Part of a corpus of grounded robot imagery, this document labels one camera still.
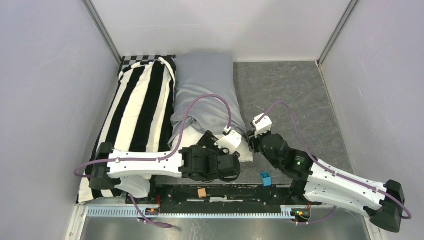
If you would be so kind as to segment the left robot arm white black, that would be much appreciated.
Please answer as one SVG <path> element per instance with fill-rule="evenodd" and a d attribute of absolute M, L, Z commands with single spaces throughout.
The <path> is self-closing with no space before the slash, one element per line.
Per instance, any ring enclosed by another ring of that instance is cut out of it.
<path fill-rule="evenodd" d="M 198 144 L 166 152 L 118 152 L 110 142 L 100 144 L 93 161 L 89 187 L 118 189 L 153 203 L 157 190 L 145 175 L 191 179 L 196 182 L 232 182 L 241 173 L 237 148 L 242 136 L 231 130 L 221 139 L 207 131 Z"/>

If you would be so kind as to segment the grey pillowcase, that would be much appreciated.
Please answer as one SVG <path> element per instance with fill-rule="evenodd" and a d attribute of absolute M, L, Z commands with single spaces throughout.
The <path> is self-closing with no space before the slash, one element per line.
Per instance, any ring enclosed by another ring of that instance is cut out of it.
<path fill-rule="evenodd" d="M 173 144 L 181 126 L 200 133 L 221 134 L 225 127 L 246 136 L 234 82 L 233 58 L 224 52 L 191 52 L 178 55 L 174 113 L 170 121 Z"/>

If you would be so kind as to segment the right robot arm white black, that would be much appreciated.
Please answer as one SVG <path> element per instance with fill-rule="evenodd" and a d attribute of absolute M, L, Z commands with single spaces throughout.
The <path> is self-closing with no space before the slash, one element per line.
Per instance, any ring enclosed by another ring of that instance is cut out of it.
<path fill-rule="evenodd" d="M 281 135 L 270 131 L 256 134 L 250 130 L 247 136 L 256 153 L 292 179 L 288 196 L 293 203 L 333 205 L 368 218 L 380 229 L 400 232 L 405 194 L 399 182 L 372 181 L 345 172 L 291 148 Z"/>

